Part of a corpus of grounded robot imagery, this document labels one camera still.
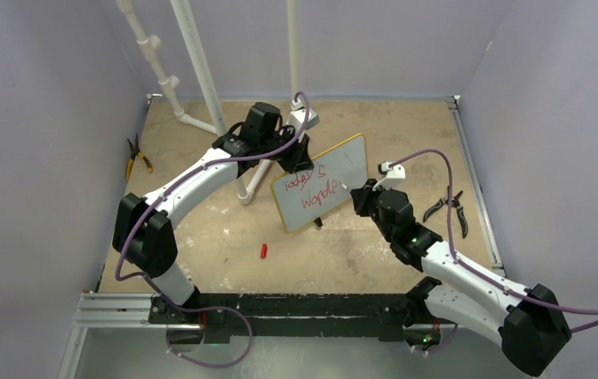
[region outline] small whiteboard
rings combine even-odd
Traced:
[[[368,178],[366,142],[356,134],[313,158],[315,168],[273,180],[271,192],[288,233],[300,229],[350,199],[348,188]]]

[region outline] wooden table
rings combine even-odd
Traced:
[[[277,105],[283,116],[288,103]],[[228,125],[242,121],[253,102],[223,102]],[[461,238],[453,214],[457,248],[474,261],[491,267],[471,179],[464,162],[452,116],[443,102],[314,101],[322,122],[310,134],[310,154],[334,146],[356,133],[367,139],[368,171],[377,178],[377,164],[399,159],[423,148],[437,148],[450,159],[455,190],[463,190],[461,203],[470,231]],[[204,121],[210,119],[205,103],[186,102],[185,110]],[[215,137],[178,122],[168,103],[153,101],[141,149],[154,172],[136,162],[127,192],[138,196],[172,180],[201,158]],[[404,164],[405,191],[419,220],[446,195],[447,170],[438,156],[421,156]],[[270,191],[272,178],[282,174],[273,164],[249,205],[241,205],[233,184],[217,190],[199,204],[175,229],[178,263],[202,292],[288,293],[405,293],[423,276],[401,264],[374,223],[360,218],[349,201],[323,219],[324,227],[308,227],[294,234],[284,231]],[[251,173],[245,178],[250,180]],[[426,225],[446,238],[446,208]],[[261,244],[268,256],[259,257]],[[100,292],[147,293],[152,289],[138,278],[115,281],[119,254],[110,248]],[[123,272],[136,271],[125,262]]]

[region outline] pliers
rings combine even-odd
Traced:
[[[459,225],[461,225],[461,237],[466,238],[466,235],[468,234],[468,223],[466,223],[466,217],[464,216],[464,207],[462,207],[459,203],[459,197],[463,193],[464,191],[459,191],[459,193],[452,198],[452,206],[457,209],[457,218],[459,219]],[[426,223],[429,217],[436,213],[436,211],[438,211],[443,205],[447,205],[447,197],[443,197],[438,201],[438,203],[427,209],[427,211],[424,213],[424,217],[422,218],[422,222]]]
[[[148,157],[141,152],[141,148],[138,146],[138,133],[136,133],[135,144],[132,144],[129,138],[126,139],[126,142],[129,142],[129,148],[131,149],[131,158],[129,158],[129,162],[126,164],[126,180],[129,181],[129,177],[131,176],[131,168],[134,166],[134,160],[136,160],[136,156],[140,156],[141,159],[145,161],[145,166],[148,167],[148,171],[153,172],[154,170],[152,169],[150,159],[148,159]]]

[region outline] gray wall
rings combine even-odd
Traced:
[[[144,110],[98,1],[0,1],[0,378],[56,377]]]
[[[298,1],[299,80],[313,97],[442,97],[461,93],[512,0]],[[106,13],[146,92],[160,92],[115,0]],[[178,94],[199,97],[171,3],[136,0]],[[191,2],[213,80],[224,98],[287,97],[285,0]]]
[[[598,2],[515,2],[461,116],[506,271],[598,308]],[[548,372],[598,377],[598,328]]]

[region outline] red handwriting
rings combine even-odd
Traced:
[[[340,181],[336,179],[327,179],[325,184],[326,188],[318,191],[315,195],[310,193],[310,189],[308,189],[308,198],[301,199],[303,209],[315,204],[322,205],[322,200],[325,200],[330,194],[336,193],[338,188],[340,188]]]
[[[323,164],[320,164],[318,167],[318,178],[323,178],[326,176],[326,173],[324,172],[325,167]],[[296,172],[294,173],[294,179],[293,180],[285,180],[284,181],[284,190],[285,191],[289,191],[290,188],[294,188],[299,186],[299,184],[301,185],[301,188],[299,189],[299,191],[303,191],[303,187],[306,186],[306,184],[310,181],[310,178],[313,177],[315,170],[310,170],[310,171],[302,171],[299,176],[299,173]]]

